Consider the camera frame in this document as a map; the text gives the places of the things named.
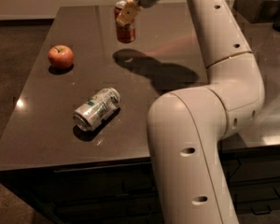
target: aluminum can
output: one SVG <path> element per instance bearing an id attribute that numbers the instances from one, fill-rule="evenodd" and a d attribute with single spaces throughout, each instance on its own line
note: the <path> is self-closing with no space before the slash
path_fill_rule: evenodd
<path id="1" fill-rule="evenodd" d="M 94 131 L 118 108 L 120 95 L 114 88 L 105 88 L 74 111 L 75 124 L 84 132 Z"/>
<path id="2" fill-rule="evenodd" d="M 116 24 L 116 35 L 119 42 L 122 43 L 130 43 L 135 40 L 135 27 L 134 20 L 131 24 L 125 25 L 124 27 L 118 25 L 116 19 L 120 12 L 122 11 L 126 1 L 119 1 L 115 4 L 114 8 L 114 16 L 115 16 L 115 24 Z"/>

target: floor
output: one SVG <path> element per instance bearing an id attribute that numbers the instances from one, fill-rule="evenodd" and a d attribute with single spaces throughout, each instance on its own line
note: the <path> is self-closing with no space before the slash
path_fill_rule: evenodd
<path id="1" fill-rule="evenodd" d="M 14 98 L 21 94 L 49 28 L 49 23 L 0 24 L 0 137 L 13 111 Z M 240 224 L 280 224 L 280 210 L 270 215 L 244 214 L 238 218 Z M 0 224 L 50 223 L 0 185 Z"/>

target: table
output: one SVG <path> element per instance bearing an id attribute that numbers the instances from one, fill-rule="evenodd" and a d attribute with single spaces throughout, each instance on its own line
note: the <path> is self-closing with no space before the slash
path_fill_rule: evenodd
<path id="1" fill-rule="evenodd" d="M 220 143 L 220 156 L 238 213 L 263 214 L 280 207 L 280 34 L 237 16 L 267 98 L 252 127 Z M 207 76 L 186 4 L 144 10 L 135 26 L 136 40 L 121 44 L 113 7 L 61 7 L 15 101 L 0 141 L 0 183 L 55 223 L 162 223 L 147 112 L 163 93 Z M 65 73 L 47 58 L 57 44 L 75 53 Z M 120 110 L 84 133 L 73 111 L 105 87 L 120 93 Z"/>

